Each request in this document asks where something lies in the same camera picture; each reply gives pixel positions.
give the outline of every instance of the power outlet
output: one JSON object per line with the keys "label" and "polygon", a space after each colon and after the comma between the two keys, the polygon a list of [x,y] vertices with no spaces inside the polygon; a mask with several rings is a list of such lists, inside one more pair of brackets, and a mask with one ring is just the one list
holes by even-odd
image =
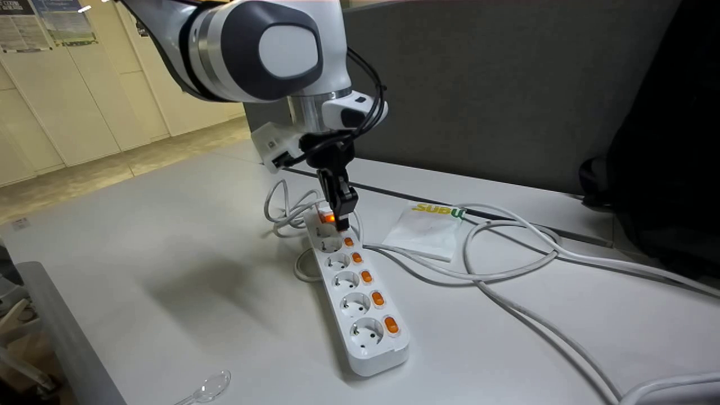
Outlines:
{"label": "power outlet", "polygon": [[307,240],[329,292],[349,365],[357,376],[376,376],[406,359],[410,331],[379,271],[350,232],[329,226],[331,214],[319,205],[306,215]]}

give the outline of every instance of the white table surface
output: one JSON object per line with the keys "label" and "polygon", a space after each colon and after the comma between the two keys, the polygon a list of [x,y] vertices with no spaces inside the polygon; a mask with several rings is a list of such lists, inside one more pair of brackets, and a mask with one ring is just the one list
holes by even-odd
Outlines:
{"label": "white table surface", "polygon": [[[478,289],[422,283],[377,255],[412,354],[397,369],[352,378],[321,286],[293,276],[301,247],[266,235],[260,205],[277,178],[287,178],[293,196],[316,189],[313,178],[266,172],[250,144],[239,144],[1,230],[15,264],[44,268],[26,271],[30,287],[80,403],[170,405],[215,372],[231,372],[219,405],[601,403],[556,351]],[[617,240],[609,215],[554,190],[363,160],[350,179],[448,203],[485,199]],[[360,189],[363,238],[382,240],[406,205]],[[483,270],[534,259],[493,235],[473,247]],[[498,292],[568,333],[620,392],[720,369],[720,306],[693,292],[568,264]],[[720,397],[715,386],[701,394]]]}

